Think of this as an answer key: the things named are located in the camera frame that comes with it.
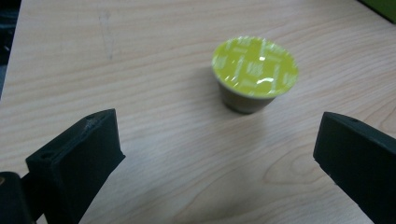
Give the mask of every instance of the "green object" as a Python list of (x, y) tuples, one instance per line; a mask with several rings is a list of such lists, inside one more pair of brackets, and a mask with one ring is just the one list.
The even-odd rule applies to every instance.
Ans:
[(396, 0), (360, 0), (360, 2), (390, 22), (396, 23)]
[(254, 99), (272, 99), (296, 82), (293, 57), (266, 39), (241, 36), (220, 44), (212, 59), (213, 71), (226, 89)]

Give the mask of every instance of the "small cup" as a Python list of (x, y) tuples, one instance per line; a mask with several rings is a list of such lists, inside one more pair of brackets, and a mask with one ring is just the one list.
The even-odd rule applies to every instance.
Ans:
[(296, 82), (293, 57), (266, 39), (241, 36), (220, 44), (212, 58), (224, 104), (243, 114), (261, 110)]

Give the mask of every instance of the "wooden surface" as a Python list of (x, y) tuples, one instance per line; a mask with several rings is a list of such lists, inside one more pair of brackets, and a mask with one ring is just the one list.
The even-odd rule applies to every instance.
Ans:
[[(211, 54), (288, 49), (297, 84), (241, 116)], [(116, 108), (126, 159), (80, 223), (372, 223), (312, 157), (324, 111), (396, 137), (396, 27), (353, 0), (24, 0), (0, 102), (0, 170)], [(44, 218), (39, 223), (46, 223)]]

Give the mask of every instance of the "green lid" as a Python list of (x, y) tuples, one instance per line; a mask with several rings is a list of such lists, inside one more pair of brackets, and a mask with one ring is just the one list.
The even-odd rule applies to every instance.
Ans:
[(227, 89), (250, 98), (274, 98), (296, 82), (293, 57), (266, 39), (241, 36), (220, 44), (213, 53), (213, 71)]

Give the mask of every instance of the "wooden table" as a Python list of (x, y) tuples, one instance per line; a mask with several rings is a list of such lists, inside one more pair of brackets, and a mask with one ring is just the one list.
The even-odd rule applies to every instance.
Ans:
[[(227, 109), (222, 41), (288, 49), (297, 84)], [(372, 223), (312, 157), (324, 111), (396, 137), (396, 27), (357, 1), (25, 0), (0, 103), (0, 170), (116, 108), (126, 159), (80, 223)], [(39, 223), (46, 223), (44, 218)]]

